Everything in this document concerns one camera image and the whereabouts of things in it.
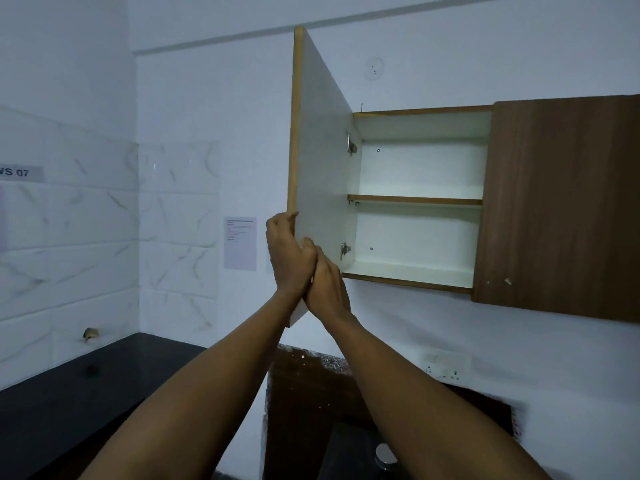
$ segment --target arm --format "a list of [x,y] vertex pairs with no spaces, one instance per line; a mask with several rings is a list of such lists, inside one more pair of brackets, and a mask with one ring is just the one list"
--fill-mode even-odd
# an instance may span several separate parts
[[81,480],[210,478],[272,362],[308,288],[316,249],[290,231],[295,214],[267,222],[278,290],[256,313],[189,362],[138,407]]
[[306,296],[347,359],[380,433],[416,479],[548,480],[496,423],[364,329],[318,248]]

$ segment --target cabinet hinge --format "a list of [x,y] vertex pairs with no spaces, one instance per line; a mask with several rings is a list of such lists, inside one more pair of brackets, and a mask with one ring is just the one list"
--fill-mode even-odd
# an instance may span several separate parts
[[340,246],[340,261],[342,261],[342,256],[347,254],[351,250],[351,246],[347,246],[346,242],[343,242]]
[[347,152],[348,154],[357,153],[358,147],[351,141],[351,133],[347,133]]

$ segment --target person's left arm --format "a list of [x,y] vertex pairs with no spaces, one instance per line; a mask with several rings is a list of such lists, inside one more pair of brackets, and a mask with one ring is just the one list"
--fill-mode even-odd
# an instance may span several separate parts
[[316,248],[290,231],[296,213],[267,222],[278,290],[256,313],[185,365],[109,439],[81,480],[211,478],[260,388],[293,309],[316,268]]

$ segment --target wall switch plate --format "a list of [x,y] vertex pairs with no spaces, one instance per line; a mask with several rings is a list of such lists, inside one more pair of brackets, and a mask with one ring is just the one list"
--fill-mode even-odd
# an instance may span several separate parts
[[468,387],[471,379],[471,355],[425,347],[417,365],[441,382]]

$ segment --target forearm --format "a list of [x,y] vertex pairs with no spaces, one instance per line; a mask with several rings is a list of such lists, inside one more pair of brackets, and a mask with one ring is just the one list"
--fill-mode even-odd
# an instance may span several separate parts
[[133,412],[83,480],[210,476],[251,406],[299,300],[295,293],[277,292],[189,362]]
[[407,361],[355,318],[329,332],[371,416],[416,479],[548,479],[498,425]]

